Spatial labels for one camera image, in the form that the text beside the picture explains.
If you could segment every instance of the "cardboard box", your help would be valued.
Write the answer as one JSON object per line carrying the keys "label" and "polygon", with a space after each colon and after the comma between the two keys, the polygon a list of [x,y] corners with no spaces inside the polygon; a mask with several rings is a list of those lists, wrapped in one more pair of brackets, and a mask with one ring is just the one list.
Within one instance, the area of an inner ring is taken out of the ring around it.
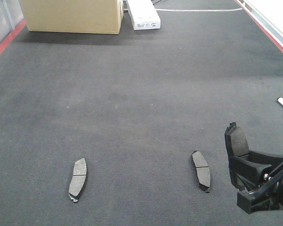
{"label": "cardboard box", "polygon": [[30,31],[118,34],[123,0],[19,0]]}

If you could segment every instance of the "brake pad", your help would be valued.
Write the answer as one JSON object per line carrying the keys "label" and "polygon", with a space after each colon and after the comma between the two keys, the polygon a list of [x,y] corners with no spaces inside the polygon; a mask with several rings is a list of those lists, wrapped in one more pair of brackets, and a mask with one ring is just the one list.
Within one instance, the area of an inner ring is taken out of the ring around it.
{"label": "brake pad", "polygon": [[211,173],[209,171],[208,163],[202,156],[200,151],[195,151],[191,155],[191,162],[195,170],[198,186],[201,190],[209,193],[211,186]]}
{"label": "brake pad", "polygon": [[87,165],[85,159],[75,162],[72,179],[69,185],[69,197],[78,202],[87,181]]}

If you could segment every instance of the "gray carpet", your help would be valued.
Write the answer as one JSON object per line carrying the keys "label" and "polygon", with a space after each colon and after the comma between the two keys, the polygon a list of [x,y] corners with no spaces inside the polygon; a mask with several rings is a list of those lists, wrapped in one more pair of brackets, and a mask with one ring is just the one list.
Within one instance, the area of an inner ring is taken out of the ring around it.
{"label": "gray carpet", "polygon": [[[165,0],[156,8],[238,8]],[[283,153],[283,54],[244,11],[159,12],[160,30],[28,32],[0,56],[0,226],[283,225],[236,206],[224,131]],[[189,163],[201,150],[211,193]],[[88,182],[68,197],[74,162]]]}

